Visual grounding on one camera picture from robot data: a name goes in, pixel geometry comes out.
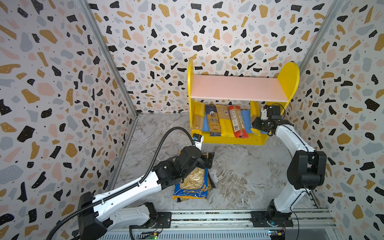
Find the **yellow shelf pink blue boards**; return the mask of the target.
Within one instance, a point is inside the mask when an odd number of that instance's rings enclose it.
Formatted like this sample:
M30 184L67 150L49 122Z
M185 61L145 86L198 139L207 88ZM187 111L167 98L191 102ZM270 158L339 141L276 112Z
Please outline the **yellow shelf pink blue boards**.
M188 100L189 100L189 116L190 128L193 121L194 101L202 100L228 100L234 101L255 101L259 104L265 102L267 105L280 104L283 105L288 101L288 92L291 90L283 90L278 77L277 78L252 78L252 77L229 77L229 76L211 76L211 75L195 75L194 63L189 61L188 64ZM251 113L244 118L251 121ZM249 127L249 138L229 138L229 137L211 137L208 128L203 127L202 136L204 143L209 144L230 144L230 145L255 145L261 146L266 143L269 136L261 132L261 136L257 136L251 132Z

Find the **plain yellow spaghetti pack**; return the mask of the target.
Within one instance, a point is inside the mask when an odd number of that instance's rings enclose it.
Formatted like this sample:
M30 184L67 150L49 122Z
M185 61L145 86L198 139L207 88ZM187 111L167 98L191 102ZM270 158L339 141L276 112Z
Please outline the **plain yellow spaghetti pack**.
M216 109L221 128L221 136L234 138L235 134L233 131L232 121L228 111L228 107L223 105L216 105Z

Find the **right aluminium corner post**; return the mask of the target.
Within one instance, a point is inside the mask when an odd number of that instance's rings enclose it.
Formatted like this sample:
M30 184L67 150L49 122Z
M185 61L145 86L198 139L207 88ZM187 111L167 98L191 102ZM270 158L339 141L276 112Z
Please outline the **right aluminium corner post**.
M294 62L290 62L284 65L281 72L283 72L283 81L280 81L281 79L281 73L278 76L278 80L283 87L283 90L286 89L291 90L291 92L288 92L288 101L281 106L281 115L284 114L285 119L287 119L287 109L289 106L289 103L291 102L291 99L294 97L298 86L300 77L304 74L304 71L310 64L311 59L314 57L314 55L317 54L317 49L320 46L323 37L329 30L333 20L336 18L337 13L341 9L344 1L333 1L328 12L327 16L325 17L325 20L323 21L322 25L319 28L319 31L317 35L314 37L313 42L311 43L307 54L305 55L302 62L298 65Z

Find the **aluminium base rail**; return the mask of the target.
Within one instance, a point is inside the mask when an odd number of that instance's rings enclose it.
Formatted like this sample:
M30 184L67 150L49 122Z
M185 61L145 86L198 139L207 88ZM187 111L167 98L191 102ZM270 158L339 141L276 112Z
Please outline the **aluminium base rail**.
M327 209L296 209L278 227L261 210L197 210L159 213L153 229L127 226L107 232L104 240L340 240Z

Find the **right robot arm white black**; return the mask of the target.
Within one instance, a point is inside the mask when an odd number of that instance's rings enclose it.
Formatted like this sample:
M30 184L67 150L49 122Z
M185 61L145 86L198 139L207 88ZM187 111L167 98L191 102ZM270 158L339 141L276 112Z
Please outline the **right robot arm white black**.
M287 169L288 183L280 195L267 208L265 219L272 227L287 223L293 207L299 200L325 180L327 155L316 151L295 131L294 126L281 114L282 105L266 105L252 127L278 137L287 147L292 160Z

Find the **dark blue spaghetti pack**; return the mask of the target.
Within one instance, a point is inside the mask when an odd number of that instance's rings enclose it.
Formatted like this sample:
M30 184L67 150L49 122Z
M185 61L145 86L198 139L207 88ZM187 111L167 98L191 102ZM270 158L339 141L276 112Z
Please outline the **dark blue spaghetti pack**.
M220 121L217 113L217 108L215 105L205 105L205 111L207 115L207 123L210 130L211 137L220 137L221 136L221 127Z

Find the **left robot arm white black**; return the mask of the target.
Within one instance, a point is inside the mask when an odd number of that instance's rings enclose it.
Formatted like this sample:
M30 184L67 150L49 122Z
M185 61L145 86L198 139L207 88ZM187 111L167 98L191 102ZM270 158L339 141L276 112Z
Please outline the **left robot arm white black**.
M215 154L203 154L195 146L188 146L180 154L159 162L142 176L109 192L94 195L87 192L79 200L79 240L97 240L107 231L128 226L151 227L159 218L152 203L135 208L128 205L147 195L184 183L195 169L207 171L213 165Z

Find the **yellow Pastatime spaghetti pack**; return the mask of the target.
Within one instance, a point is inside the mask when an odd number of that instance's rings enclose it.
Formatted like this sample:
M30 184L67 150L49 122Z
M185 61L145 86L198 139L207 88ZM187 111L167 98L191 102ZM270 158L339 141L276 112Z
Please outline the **yellow Pastatime spaghetti pack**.
M201 135L204 126L205 119L205 104L202 102L194 101L194 113L193 113L193 121L191 126L191 134Z

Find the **red spaghetti pack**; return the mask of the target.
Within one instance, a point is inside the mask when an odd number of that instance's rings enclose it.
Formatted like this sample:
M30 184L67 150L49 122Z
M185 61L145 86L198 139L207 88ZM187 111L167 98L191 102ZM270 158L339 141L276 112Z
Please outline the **red spaghetti pack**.
M242 111L239 106L228 106L235 138L248 139Z

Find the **aluminium corner post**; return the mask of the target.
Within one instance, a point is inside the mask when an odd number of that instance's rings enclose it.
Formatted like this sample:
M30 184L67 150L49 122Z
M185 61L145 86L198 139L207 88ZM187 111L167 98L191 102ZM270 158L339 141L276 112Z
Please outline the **aluminium corner post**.
M125 85L124 85L124 82L122 81L122 77L119 74L117 66L116 66L116 64L115 64L115 62L114 62L114 60L110 54L108 45L104 41L102 32L100 31L100 29L98 27L97 21L94 18L94 15L91 11L91 8L89 6L88 1L79 0L78 4L79 4L79 8L82 10L82 12L85 16L87 23L89 24L90 30L93 32L93 34L95 36L95 40L99 45L101 53L105 57L106 63L109 66L110 70L112 71L112 74L113 74L115 80L117 81L117 85L120 88L122 95L127 102L129 112L132 113L132 115L134 116L134 119L136 119L138 117L138 113L134 108L134 104L131 101L129 93L128 93Z
M311 59L314 57L314 55L317 54L317 49L320 46L323 37L329 30L333 20L336 18L337 13L341 9L344 1L333 1L328 12L327 16L325 17L325 20L323 21L322 25L319 28L319 31L317 35L314 37L313 42L311 43L307 54L305 55L302 62L298 65L294 62L290 62L284 65L281 72L283 72L283 81L280 81L281 79L281 73L278 76L278 80L283 87L283 90L286 89L291 90L291 92L288 92L288 101L281 106L281 115L284 114L285 119L287 119L287 109L289 106L289 103L291 102L291 99L294 97L298 86L300 77L304 74L304 71L310 64Z

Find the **left aluminium corner post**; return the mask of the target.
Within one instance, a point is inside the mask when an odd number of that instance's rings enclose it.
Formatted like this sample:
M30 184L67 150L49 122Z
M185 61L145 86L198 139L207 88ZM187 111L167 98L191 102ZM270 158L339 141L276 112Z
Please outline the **left aluminium corner post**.
M115 62L114 62L114 60L110 54L108 45L104 41L102 32L100 31L100 29L98 27L97 21L94 18L94 15L91 11L91 8L89 6L88 1L79 0L78 4L79 4L79 8L82 10L82 12L85 16L87 23L89 24L90 30L93 32L93 34L95 36L95 40L99 45L101 53L105 57L106 63L109 66L110 70L112 71L112 74L113 74L115 80L117 81L117 85L120 88L122 95L127 102L129 112L132 113L132 115L134 116L134 119L136 119L138 117L138 113L134 108L134 104L131 101L129 93L128 93L125 85L124 85L124 82L122 81L122 77L119 74L117 66L116 66L116 64L115 64Z

